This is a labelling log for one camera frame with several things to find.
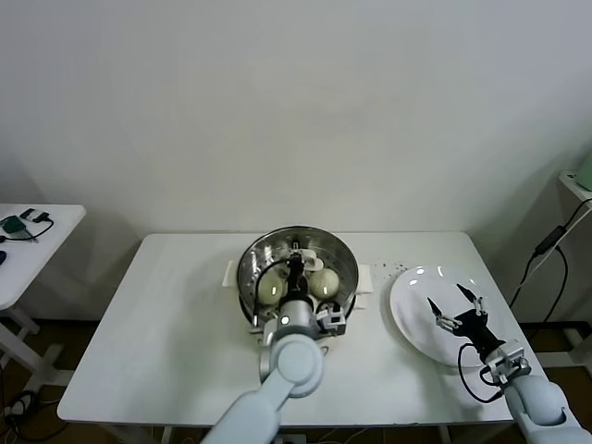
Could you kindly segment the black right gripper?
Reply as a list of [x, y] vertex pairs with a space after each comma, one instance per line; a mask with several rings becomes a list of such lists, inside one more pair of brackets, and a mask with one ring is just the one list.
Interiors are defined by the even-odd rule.
[[443, 314], [438, 306], [428, 298], [427, 300], [432, 314], [436, 319], [436, 324], [446, 331], [455, 331], [457, 337], [468, 338], [475, 346], [479, 356], [489, 356], [504, 344], [505, 341], [497, 338], [487, 327], [488, 314], [483, 304], [483, 298], [476, 296], [471, 290], [460, 283], [457, 283], [456, 287], [468, 302], [473, 305], [473, 308], [452, 318]]

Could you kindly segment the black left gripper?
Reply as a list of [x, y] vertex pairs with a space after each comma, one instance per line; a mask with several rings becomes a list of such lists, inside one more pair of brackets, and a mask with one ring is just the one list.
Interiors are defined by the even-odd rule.
[[[292, 253], [288, 260], [289, 269], [294, 269], [299, 265], [302, 270], [307, 267], [307, 256], [302, 253]], [[290, 271], [287, 278], [287, 291], [284, 296], [285, 301], [305, 300], [309, 296], [308, 281], [302, 271]]]

